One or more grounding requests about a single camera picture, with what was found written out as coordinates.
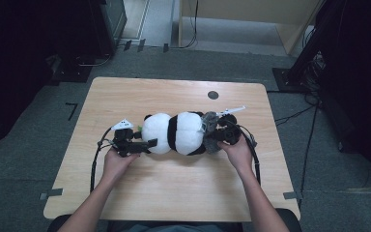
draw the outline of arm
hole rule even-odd
[[[276,212],[255,178],[252,171],[252,155],[245,138],[241,135],[238,143],[233,146],[223,142],[218,142],[218,146],[227,153],[228,159],[236,168],[243,182],[243,189],[245,190],[255,231],[288,231],[282,218]]]
[[[95,231],[108,195],[128,166],[138,157],[138,154],[133,154],[121,158],[114,149],[110,149],[104,158],[103,175],[99,184],[59,231]]]

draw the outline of wooden table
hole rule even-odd
[[[196,3],[197,0],[181,0],[179,46],[182,45],[182,18],[195,17]],[[323,0],[200,0],[197,16],[275,23],[285,51],[291,54],[308,25],[313,23],[323,3]]]
[[[219,98],[211,100],[210,91],[218,92]],[[137,127],[147,114],[220,112],[242,105],[246,109],[235,115],[258,142],[266,195],[274,207],[290,209],[299,218],[297,201],[283,196],[293,187],[263,85],[118,77],[93,81],[53,185],[64,189],[63,194],[49,197],[44,216],[71,214],[85,200],[97,142],[107,128],[121,120],[126,118]],[[107,150],[99,154],[96,183]],[[101,218],[250,221],[243,185],[223,151],[192,157],[173,151],[142,155],[111,192]]]

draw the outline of person's left hand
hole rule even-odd
[[[140,154],[131,154],[122,158],[114,148],[110,148],[104,157],[103,175],[100,181],[114,185],[125,174],[128,166],[139,157]]]

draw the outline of hand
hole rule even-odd
[[[247,171],[252,172],[251,151],[242,134],[240,135],[239,141],[234,145],[229,145],[224,142],[218,142],[217,144],[218,147],[227,153],[228,159],[240,175]]]
[[[114,148],[111,148],[104,157],[103,175],[100,181],[114,186],[125,174],[128,166],[139,157],[140,154],[131,154],[122,158]]]

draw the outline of panda plush toy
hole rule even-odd
[[[149,148],[155,154],[174,150],[192,156],[218,152],[216,140],[209,137],[215,131],[218,116],[215,112],[182,112],[174,117],[166,113],[148,115],[141,129],[144,141],[157,139],[156,147]]]

